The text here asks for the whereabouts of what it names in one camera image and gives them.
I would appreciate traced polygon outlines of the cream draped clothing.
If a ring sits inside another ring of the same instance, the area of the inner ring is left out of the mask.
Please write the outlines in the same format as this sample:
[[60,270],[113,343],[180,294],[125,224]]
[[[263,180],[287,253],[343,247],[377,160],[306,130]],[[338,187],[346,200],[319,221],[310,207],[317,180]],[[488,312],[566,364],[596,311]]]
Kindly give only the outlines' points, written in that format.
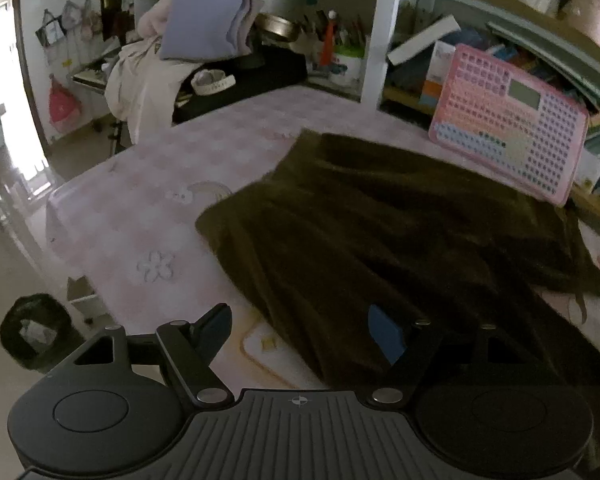
[[153,139],[172,127],[176,97],[201,63],[160,58],[162,37],[123,47],[105,89],[110,113],[126,123],[133,144]]

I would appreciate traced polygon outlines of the red hanging bag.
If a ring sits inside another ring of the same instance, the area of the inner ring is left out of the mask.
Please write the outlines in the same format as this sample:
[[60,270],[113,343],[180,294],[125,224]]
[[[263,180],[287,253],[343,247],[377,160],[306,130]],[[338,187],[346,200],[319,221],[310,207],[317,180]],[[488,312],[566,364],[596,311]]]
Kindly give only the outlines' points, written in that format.
[[78,128],[82,117],[81,102],[53,74],[50,74],[48,114],[50,114],[50,124],[62,134]]

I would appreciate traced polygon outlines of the black bag with watch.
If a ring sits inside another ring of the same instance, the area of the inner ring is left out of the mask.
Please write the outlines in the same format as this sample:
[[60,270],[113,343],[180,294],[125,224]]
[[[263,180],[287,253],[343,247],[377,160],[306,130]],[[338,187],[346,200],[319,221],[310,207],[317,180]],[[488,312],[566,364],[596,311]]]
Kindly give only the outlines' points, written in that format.
[[[205,70],[222,70],[225,76],[233,76],[235,83],[211,96],[198,96],[193,87],[194,78]],[[178,99],[188,96],[188,100],[174,106],[172,122],[175,125],[188,122],[238,101],[302,84],[306,78],[306,58],[302,54],[275,46],[260,47],[256,52],[239,58],[207,63],[194,70],[182,82],[178,90]]]

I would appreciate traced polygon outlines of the black waste bin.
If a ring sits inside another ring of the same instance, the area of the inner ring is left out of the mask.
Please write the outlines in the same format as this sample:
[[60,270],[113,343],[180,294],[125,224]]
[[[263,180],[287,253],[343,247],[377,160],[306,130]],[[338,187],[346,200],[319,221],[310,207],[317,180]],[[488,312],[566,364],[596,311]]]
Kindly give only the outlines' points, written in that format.
[[45,292],[18,298],[0,325],[3,349],[26,370],[48,372],[82,341],[65,307]]

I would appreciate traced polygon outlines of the white leaning book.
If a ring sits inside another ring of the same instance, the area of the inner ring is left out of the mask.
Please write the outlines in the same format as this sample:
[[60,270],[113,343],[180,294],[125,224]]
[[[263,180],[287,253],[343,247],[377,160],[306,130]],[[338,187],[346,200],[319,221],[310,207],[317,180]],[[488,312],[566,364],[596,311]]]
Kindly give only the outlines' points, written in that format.
[[423,50],[440,40],[442,37],[458,32],[462,28],[453,15],[440,18],[434,24],[421,30],[416,35],[406,40],[399,47],[388,53],[388,61],[391,65],[400,65],[414,58]]

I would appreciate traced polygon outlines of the lavender folded cloth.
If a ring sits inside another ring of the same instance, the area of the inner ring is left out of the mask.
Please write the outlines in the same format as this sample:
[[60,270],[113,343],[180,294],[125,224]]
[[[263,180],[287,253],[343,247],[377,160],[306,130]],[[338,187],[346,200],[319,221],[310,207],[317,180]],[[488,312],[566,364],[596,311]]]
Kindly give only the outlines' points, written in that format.
[[172,0],[160,58],[211,62],[248,55],[262,0]]

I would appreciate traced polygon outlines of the pink checkered desk mat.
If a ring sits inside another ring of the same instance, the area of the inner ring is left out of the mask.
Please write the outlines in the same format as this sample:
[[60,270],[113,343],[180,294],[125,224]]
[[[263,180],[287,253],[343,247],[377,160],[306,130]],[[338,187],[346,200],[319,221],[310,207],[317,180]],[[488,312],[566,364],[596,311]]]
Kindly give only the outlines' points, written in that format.
[[[131,333],[151,333],[174,320],[196,320],[225,302],[234,311],[239,335],[248,334],[251,322],[260,320],[294,348],[228,277],[196,222],[208,208],[273,171],[306,131],[350,136],[426,156],[535,198],[428,141],[422,129],[325,92],[288,87],[159,133],[68,182],[50,198],[50,244],[90,280],[112,316]],[[592,230],[579,220],[578,227],[600,269]],[[597,295],[578,298],[543,292],[542,299],[557,314],[566,304],[584,304],[600,318]],[[597,337],[568,323],[600,352]],[[299,388],[405,385],[380,378],[334,387],[294,350],[295,361],[278,351],[272,351],[271,358],[278,366],[277,377]]]

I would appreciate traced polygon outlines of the pink learning tablet toy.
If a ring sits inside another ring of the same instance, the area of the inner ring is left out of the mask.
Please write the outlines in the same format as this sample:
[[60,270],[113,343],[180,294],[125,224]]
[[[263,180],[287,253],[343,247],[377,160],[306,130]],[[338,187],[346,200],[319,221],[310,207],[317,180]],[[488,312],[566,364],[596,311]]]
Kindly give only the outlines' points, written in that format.
[[459,44],[429,139],[556,205],[568,200],[588,112],[546,82]]

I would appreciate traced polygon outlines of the white pen holder cup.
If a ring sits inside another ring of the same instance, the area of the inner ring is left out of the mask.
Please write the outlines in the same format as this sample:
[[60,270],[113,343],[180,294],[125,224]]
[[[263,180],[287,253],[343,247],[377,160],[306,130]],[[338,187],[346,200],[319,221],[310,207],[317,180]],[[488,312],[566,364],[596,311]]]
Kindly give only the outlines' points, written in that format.
[[363,61],[362,47],[334,47],[332,64],[329,67],[329,81],[343,88],[357,87],[361,80]]

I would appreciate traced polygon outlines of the metal bowl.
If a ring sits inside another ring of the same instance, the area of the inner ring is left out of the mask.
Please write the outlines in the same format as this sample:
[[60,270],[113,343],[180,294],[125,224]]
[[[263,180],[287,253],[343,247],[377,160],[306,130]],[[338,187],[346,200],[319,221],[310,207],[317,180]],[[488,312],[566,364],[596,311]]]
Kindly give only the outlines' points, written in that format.
[[297,23],[274,14],[259,13],[254,20],[254,24],[262,32],[281,42],[294,42],[300,35],[300,27]]

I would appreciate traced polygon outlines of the dark brown garment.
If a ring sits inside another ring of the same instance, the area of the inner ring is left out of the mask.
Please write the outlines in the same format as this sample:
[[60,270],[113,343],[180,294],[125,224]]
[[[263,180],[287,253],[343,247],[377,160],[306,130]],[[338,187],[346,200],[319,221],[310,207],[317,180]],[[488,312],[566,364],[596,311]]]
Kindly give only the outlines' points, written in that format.
[[[196,227],[331,386],[387,378],[431,405],[571,388],[600,408],[600,352],[542,299],[600,296],[570,209],[426,156],[306,131]],[[402,330],[396,364],[370,336],[370,306]]]

